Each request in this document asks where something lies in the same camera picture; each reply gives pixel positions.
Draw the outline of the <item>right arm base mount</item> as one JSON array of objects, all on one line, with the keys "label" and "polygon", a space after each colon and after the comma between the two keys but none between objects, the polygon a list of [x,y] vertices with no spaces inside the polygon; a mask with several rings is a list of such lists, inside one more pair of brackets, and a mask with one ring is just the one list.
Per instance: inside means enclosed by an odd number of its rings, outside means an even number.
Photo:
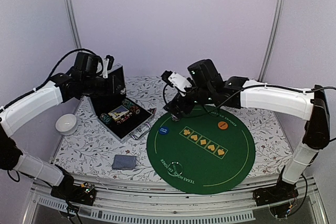
[{"label": "right arm base mount", "polygon": [[257,206],[275,204],[269,207],[269,211],[278,219],[288,217],[298,195],[296,186],[271,186],[253,191],[253,199]]}]

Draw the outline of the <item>black white chip stack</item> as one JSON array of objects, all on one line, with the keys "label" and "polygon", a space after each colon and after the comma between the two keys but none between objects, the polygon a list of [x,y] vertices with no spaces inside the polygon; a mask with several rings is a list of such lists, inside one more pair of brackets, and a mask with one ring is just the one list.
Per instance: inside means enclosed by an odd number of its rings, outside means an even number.
[{"label": "black white chip stack", "polygon": [[180,118],[178,118],[178,117],[175,116],[174,114],[171,114],[171,119],[172,119],[172,121],[174,121],[174,122],[179,122],[179,121],[180,121]]}]

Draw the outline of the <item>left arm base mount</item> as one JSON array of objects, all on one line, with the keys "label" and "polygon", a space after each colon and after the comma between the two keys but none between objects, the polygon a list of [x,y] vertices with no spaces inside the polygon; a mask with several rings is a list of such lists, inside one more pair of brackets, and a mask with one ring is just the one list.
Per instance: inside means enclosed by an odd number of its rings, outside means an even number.
[{"label": "left arm base mount", "polygon": [[74,185],[73,182],[62,183],[59,186],[53,186],[50,193],[55,198],[87,206],[93,206],[96,194],[95,185],[89,182],[80,185]]}]

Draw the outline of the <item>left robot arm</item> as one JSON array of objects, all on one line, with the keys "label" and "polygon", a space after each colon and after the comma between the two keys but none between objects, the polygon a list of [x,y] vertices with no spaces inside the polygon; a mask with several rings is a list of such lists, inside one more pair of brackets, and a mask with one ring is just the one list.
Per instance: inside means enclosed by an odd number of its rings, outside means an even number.
[{"label": "left robot arm", "polygon": [[74,65],[66,73],[51,72],[44,83],[1,107],[1,169],[40,179],[67,200],[78,195],[73,178],[64,169],[21,151],[12,139],[14,133],[46,110],[72,98],[113,97],[125,93],[122,79],[112,74],[114,57],[97,56],[88,49],[76,49]]}]

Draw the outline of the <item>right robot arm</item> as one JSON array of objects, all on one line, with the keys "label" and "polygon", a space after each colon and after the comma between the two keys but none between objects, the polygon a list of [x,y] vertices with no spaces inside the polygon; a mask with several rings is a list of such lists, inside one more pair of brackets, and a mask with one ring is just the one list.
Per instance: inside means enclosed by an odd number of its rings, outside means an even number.
[{"label": "right robot arm", "polygon": [[316,85],[312,89],[295,89],[245,77],[223,80],[210,59],[191,64],[188,71],[189,78],[173,71],[165,71],[161,75],[166,85],[178,92],[164,107],[175,120],[186,118],[196,105],[213,104],[217,110],[222,106],[257,108],[293,115],[306,121],[302,142],[271,190],[271,196],[276,201],[284,200],[291,194],[291,185],[298,181],[318,152],[331,142],[325,88]]}]

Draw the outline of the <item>orange big blind button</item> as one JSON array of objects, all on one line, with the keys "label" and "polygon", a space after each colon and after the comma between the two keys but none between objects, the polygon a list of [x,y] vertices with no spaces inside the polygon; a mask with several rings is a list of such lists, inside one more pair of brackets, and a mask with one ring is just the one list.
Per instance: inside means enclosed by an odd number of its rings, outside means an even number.
[{"label": "orange big blind button", "polygon": [[220,121],[220,122],[218,122],[218,128],[219,129],[221,129],[221,130],[226,130],[226,129],[228,129],[228,124],[227,124],[227,122],[225,122],[225,121]]}]

